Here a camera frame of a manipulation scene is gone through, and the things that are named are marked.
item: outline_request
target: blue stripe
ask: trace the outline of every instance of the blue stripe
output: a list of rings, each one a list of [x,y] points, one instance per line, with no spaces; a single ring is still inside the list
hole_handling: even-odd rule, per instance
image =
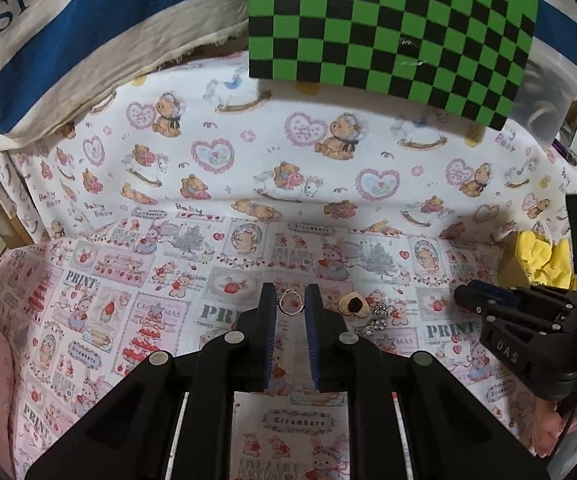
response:
[[[91,52],[183,1],[71,0],[0,71],[0,133],[10,132],[38,99]],[[5,34],[1,41],[4,47]]]
[[[577,23],[544,0],[537,3],[535,37],[577,66]]]

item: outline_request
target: silver ring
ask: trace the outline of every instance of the silver ring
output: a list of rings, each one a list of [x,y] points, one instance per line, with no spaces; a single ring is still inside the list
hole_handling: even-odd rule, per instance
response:
[[[284,300],[284,296],[287,295],[293,295],[293,296],[297,296],[297,299],[299,300],[299,308],[297,309],[296,312],[287,312],[286,310],[284,310],[284,308],[282,307],[282,302]],[[280,312],[282,314],[284,314],[285,316],[299,316],[300,314],[302,314],[302,311],[304,310],[304,300],[302,299],[302,296],[300,296],[297,293],[297,290],[295,290],[294,288],[290,288],[289,290],[287,290],[286,292],[284,292],[279,298],[278,298],[278,308],[280,309]]]

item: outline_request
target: green checkerboard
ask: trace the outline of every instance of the green checkerboard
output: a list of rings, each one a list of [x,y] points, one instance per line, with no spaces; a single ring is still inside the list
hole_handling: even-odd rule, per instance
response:
[[[502,129],[537,0],[249,0],[250,75],[391,94]]]

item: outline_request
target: white bear print fabric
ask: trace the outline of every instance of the white bear print fabric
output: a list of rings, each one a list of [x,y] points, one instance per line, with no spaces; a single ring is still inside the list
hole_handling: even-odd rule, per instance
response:
[[[36,238],[137,206],[480,242],[541,220],[559,239],[577,192],[577,170],[512,121],[480,130],[391,96],[252,80],[246,52],[142,76],[9,153]]]
[[[388,228],[143,206],[88,234],[9,250],[0,260],[0,330],[14,357],[16,477],[150,352],[197,351],[230,330],[257,306],[264,282],[278,294],[317,283],[331,310],[352,291],[389,305],[387,328],[371,340],[400,355],[434,354],[528,446],[534,397],[480,345],[477,317],[453,302],[457,285],[495,281],[500,254]],[[350,329],[367,322],[345,319]],[[235,397],[230,478],[263,468],[294,480],[348,480],[347,399],[315,390],[303,316],[278,313],[275,334],[268,390]],[[297,418],[318,424],[296,431]]]

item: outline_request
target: checkerboard pattern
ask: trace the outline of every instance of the checkerboard pattern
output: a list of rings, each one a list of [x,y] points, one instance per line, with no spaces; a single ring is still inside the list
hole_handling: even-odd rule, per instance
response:
[[[537,0],[249,0],[250,75],[411,99],[500,130]]]

